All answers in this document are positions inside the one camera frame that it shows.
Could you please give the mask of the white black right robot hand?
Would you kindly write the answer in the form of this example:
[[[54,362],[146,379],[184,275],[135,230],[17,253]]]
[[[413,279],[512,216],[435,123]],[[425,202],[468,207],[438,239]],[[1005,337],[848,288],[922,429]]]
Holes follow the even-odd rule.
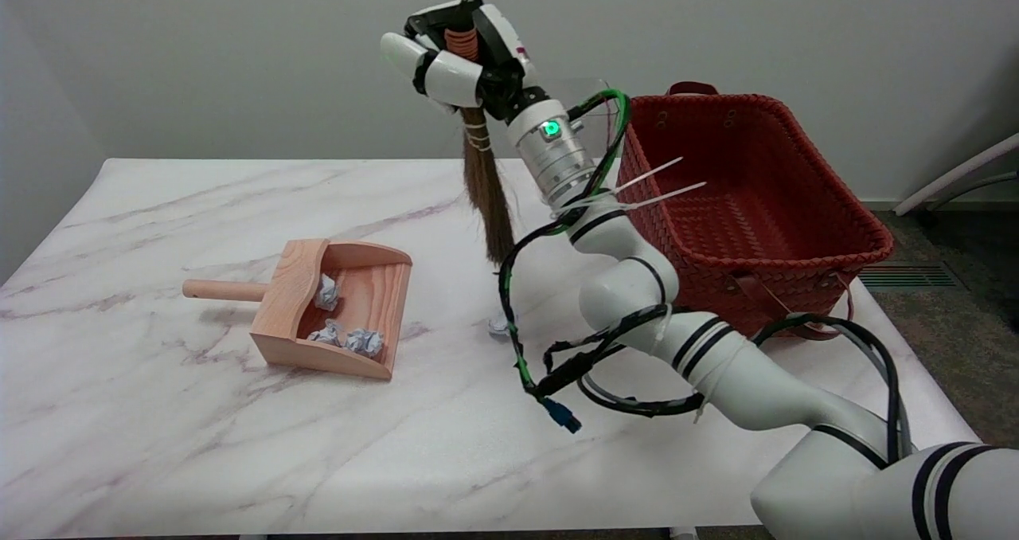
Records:
[[[380,51],[419,94],[452,112],[481,108],[509,123],[547,97],[516,29],[484,0],[417,11],[382,36]]]

